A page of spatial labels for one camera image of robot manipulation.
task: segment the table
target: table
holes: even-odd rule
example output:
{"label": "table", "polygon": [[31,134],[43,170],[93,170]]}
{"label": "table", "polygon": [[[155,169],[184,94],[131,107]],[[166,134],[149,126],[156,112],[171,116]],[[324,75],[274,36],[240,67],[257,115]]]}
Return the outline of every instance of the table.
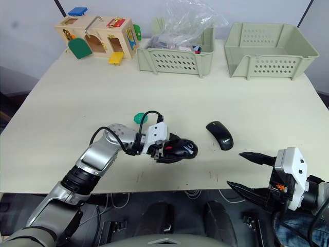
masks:
{"label": "table", "polygon": [[[308,174],[329,180],[329,111],[309,79],[229,78],[224,41],[216,41],[211,74],[140,72],[137,58],[120,66],[106,58],[77,61],[64,52],[40,79],[0,137],[0,191],[48,193],[87,148],[100,126],[138,129],[136,113],[157,110],[169,130],[193,140],[197,157],[173,164],[120,152],[94,192],[229,188],[226,181],[267,187],[271,167],[239,152],[275,156],[297,146]],[[221,121],[234,147],[219,149],[206,125]],[[149,116],[145,124],[154,124]]]}

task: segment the plastic bag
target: plastic bag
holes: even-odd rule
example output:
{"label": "plastic bag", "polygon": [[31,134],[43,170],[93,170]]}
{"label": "plastic bag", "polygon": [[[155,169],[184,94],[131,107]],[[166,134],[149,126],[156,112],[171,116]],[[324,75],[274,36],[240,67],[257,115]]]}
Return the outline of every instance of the plastic bag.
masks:
{"label": "plastic bag", "polygon": [[163,31],[151,38],[148,48],[193,51],[205,29],[226,25],[225,18],[200,0],[169,0]]}

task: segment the computer mouse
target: computer mouse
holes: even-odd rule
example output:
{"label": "computer mouse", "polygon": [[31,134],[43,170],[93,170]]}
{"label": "computer mouse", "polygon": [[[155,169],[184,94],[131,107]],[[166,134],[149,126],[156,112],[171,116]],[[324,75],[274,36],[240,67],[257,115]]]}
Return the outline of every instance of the computer mouse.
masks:
{"label": "computer mouse", "polygon": [[173,155],[179,158],[191,159],[197,155],[197,145],[187,139],[170,140],[163,146],[164,155]]}
{"label": "computer mouse", "polygon": [[233,147],[232,135],[221,122],[213,121],[206,128],[216,138],[222,150],[230,150]]}

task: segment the plastic basket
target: plastic basket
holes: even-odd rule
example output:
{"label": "plastic basket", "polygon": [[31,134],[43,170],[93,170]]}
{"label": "plastic basket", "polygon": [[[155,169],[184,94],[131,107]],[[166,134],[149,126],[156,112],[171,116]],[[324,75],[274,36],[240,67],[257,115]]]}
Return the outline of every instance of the plastic basket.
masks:
{"label": "plastic basket", "polygon": [[231,77],[291,77],[319,56],[294,25],[235,23],[225,44]]}
{"label": "plastic basket", "polygon": [[[156,19],[152,24],[152,34],[161,32],[162,19]],[[201,46],[202,53],[195,54],[192,51],[168,50],[168,49],[137,49],[139,70],[168,73],[195,74],[201,78],[210,73],[212,56],[214,51],[214,29],[206,29],[196,45]]]}

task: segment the green cap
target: green cap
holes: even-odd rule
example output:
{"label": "green cap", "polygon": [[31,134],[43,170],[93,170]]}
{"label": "green cap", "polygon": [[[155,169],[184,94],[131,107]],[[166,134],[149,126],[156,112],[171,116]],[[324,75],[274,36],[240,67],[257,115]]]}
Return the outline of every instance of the green cap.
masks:
{"label": "green cap", "polygon": [[[144,115],[144,113],[137,113],[136,115],[135,115],[135,117],[134,117],[134,121],[135,121],[135,123],[136,124],[140,124],[141,122],[142,122],[142,117],[143,117],[143,115]],[[146,116],[145,118],[144,118],[144,122],[143,122],[143,124],[144,123],[146,123],[148,121],[148,117]]]}

